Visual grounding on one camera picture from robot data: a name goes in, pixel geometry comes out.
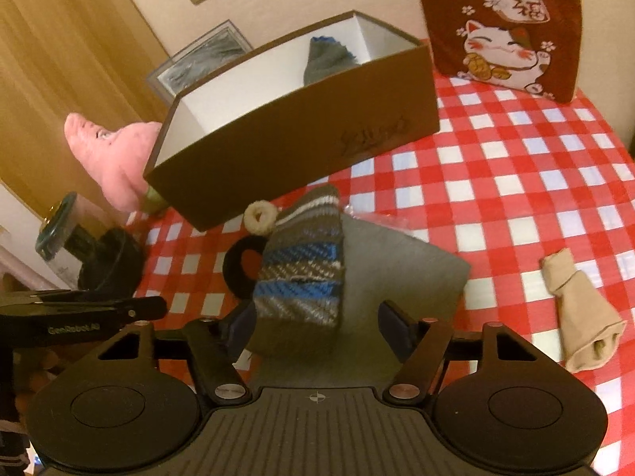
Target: table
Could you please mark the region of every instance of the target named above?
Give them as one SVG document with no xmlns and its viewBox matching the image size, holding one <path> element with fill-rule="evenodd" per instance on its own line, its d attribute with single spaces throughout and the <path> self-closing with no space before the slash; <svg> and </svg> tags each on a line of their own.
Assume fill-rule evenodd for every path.
<svg viewBox="0 0 635 476">
<path fill-rule="evenodd" d="M 595 469 L 635 474 L 635 165 L 581 92 L 560 105 L 463 79 L 436 75 L 435 83 L 439 133 L 314 184 L 334 184 L 357 211 L 407 219 L 414 235 L 472 265 L 456 328 L 501 321 L 557 361 L 556 308 L 539 260 L 569 247 L 628 320 L 617 355 L 577 374 L 609 412 Z M 276 203 L 290 205 L 306 191 Z M 241 216 L 200 233 L 170 209 L 163 217 L 133 214 L 128 228 L 148 251 L 137 295 L 160 294 L 169 305 L 158 327 L 223 316 L 236 304 L 221 267 L 246 235 Z M 236 366 L 248 377 L 250 354 Z M 183 362 L 161 368 L 187 380 Z"/>
</svg>

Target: cartoon cat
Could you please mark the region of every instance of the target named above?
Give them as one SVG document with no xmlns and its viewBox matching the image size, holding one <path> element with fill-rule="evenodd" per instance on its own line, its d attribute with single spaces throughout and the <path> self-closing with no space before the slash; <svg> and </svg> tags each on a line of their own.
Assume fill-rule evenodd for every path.
<svg viewBox="0 0 635 476">
<path fill-rule="evenodd" d="M 463 63 L 469 73 L 465 75 L 476 81 L 542 93 L 542 85 L 536 80 L 547 71 L 551 55 L 531 47 L 525 28 L 486 27 L 470 19 L 466 31 L 468 55 Z"/>
</svg>

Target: metal screw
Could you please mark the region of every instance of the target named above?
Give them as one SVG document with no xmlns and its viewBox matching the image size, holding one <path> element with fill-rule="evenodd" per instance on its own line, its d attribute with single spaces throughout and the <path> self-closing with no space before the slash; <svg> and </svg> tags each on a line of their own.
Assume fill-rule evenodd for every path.
<svg viewBox="0 0 635 476">
<path fill-rule="evenodd" d="M 388 393 L 395 399 L 414 399 L 421 391 L 414 385 L 409 383 L 393 384 Z"/>
<path fill-rule="evenodd" d="M 214 393 L 221 399 L 231 400 L 244 396 L 247 390 L 242 384 L 226 383 L 219 384 Z"/>
</svg>

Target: beige sock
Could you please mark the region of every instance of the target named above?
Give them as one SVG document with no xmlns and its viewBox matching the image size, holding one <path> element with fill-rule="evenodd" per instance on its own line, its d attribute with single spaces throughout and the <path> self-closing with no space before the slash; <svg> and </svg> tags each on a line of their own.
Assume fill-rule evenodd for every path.
<svg viewBox="0 0 635 476">
<path fill-rule="evenodd" d="M 545 257 L 542 276 L 558 303 L 564 367 L 569 372 L 602 367 L 615 354 L 626 321 L 576 270 L 569 249 Z"/>
</svg>

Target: patrick star plush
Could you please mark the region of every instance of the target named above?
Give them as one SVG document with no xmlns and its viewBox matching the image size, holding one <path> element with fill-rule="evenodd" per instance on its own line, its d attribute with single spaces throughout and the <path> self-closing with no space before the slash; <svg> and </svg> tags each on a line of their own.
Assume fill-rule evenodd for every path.
<svg viewBox="0 0 635 476">
<path fill-rule="evenodd" d="M 64 135 L 71 152 L 97 184 L 104 197 L 119 211 L 148 209 L 152 189 L 143 173 L 161 124 L 131 123 L 108 131 L 81 114 L 71 113 L 64 123 Z"/>
</svg>

